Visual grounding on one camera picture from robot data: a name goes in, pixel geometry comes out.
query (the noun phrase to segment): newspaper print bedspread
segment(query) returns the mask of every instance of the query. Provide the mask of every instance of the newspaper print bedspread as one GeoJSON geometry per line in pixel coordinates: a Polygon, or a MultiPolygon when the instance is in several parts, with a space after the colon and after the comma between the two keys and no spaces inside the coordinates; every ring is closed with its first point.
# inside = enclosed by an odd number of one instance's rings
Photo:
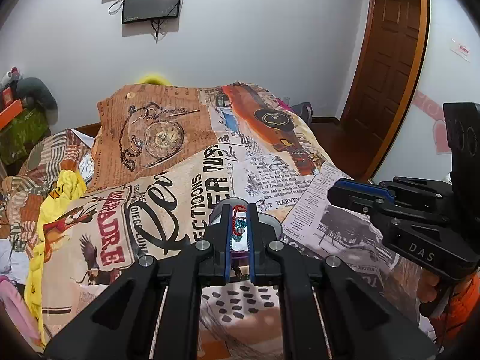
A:
{"type": "MultiPolygon", "coordinates": [[[[243,197],[280,221],[290,220],[312,181],[335,168],[308,126],[280,104],[268,90],[240,82],[216,88],[131,85],[98,104],[104,132],[93,181],[56,231],[45,234],[54,250],[42,281],[49,339],[141,255],[162,259],[201,239],[210,212],[224,198],[243,197]]],[[[321,230],[312,236],[328,240],[333,252],[366,254],[356,270],[384,294],[392,287],[410,305],[409,287],[400,281],[411,270],[394,278],[398,258],[380,247],[368,222],[337,210],[327,206],[321,230]],[[354,233],[337,229],[344,223],[354,233]]],[[[325,256],[318,243],[302,243],[293,232],[283,240],[325,256]]],[[[242,282],[203,290],[199,359],[282,357],[277,288],[242,282]]]]}

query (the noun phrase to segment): orange box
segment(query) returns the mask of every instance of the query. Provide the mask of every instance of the orange box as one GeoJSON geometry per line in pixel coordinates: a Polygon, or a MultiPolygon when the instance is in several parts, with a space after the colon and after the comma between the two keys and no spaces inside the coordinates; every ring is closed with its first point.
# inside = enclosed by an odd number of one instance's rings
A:
{"type": "Polygon", "coordinates": [[[11,92],[10,87],[3,90],[3,103],[5,104],[5,108],[8,107],[11,103],[13,103],[14,100],[14,94],[11,92]]]}
{"type": "Polygon", "coordinates": [[[9,124],[21,111],[23,111],[21,100],[15,100],[0,112],[0,130],[9,124]]]}

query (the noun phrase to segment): white wall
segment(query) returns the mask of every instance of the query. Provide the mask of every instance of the white wall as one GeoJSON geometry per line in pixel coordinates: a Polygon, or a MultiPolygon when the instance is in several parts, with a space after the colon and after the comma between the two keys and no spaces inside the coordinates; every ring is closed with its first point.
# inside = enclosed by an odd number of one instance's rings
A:
{"type": "Polygon", "coordinates": [[[353,48],[352,58],[350,61],[350,67],[346,74],[345,82],[343,85],[342,95],[340,96],[340,102],[338,103],[337,112],[335,117],[340,120],[342,117],[345,104],[350,94],[353,78],[357,71],[357,65],[360,58],[360,52],[362,51],[363,38],[365,37],[365,27],[367,26],[368,8],[370,0],[362,0],[360,7],[360,16],[357,27],[357,35],[355,36],[355,45],[353,48]]]}
{"type": "Polygon", "coordinates": [[[255,82],[334,116],[363,0],[183,0],[155,43],[122,26],[114,0],[19,0],[0,30],[0,71],[19,67],[56,97],[59,131],[99,121],[95,103],[158,72],[179,86],[255,82]]]}
{"type": "MultiPolygon", "coordinates": [[[[431,0],[430,34],[418,90],[436,103],[480,103],[480,36],[457,0],[431,0]],[[450,50],[452,39],[471,50],[470,62],[450,50]]],[[[395,142],[373,180],[393,176],[443,179],[452,170],[450,154],[436,155],[434,120],[410,106],[395,142]]]]}

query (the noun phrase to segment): wooden floor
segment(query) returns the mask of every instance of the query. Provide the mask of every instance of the wooden floor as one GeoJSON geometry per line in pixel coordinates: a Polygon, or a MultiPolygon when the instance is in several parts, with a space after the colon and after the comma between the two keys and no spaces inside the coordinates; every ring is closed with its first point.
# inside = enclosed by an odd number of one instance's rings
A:
{"type": "Polygon", "coordinates": [[[378,151],[378,143],[356,131],[347,132],[335,123],[312,123],[311,130],[335,166],[359,180],[378,151]]]}

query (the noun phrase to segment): person's hand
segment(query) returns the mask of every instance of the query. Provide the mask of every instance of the person's hand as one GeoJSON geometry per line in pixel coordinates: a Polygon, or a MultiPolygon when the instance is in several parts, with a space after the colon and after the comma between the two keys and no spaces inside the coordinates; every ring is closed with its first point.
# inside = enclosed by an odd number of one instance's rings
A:
{"type": "Polygon", "coordinates": [[[422,303],[433,302],[437,297],[437,291],[435,290],[435,286],[440,281],[440,278],[423,269],[420,280],[418,281],[417,287],[417,298],[422,303]]]}
{"type": "MultiPolygon", "coordinates": [[[[473,276],[475,273],[467,276],[461,283],[459,283],[454,290],[454,296],[458,294],[462,294],[465,290],[469,287],[473,276]]],[[[420,280],[418,281],[417,287],[417,298],[422,303],[433,302],[437,297],[437,291],[435,286],[440,281],[440,278],[427,271],[426,269],[422,270],[420,280]]]]}

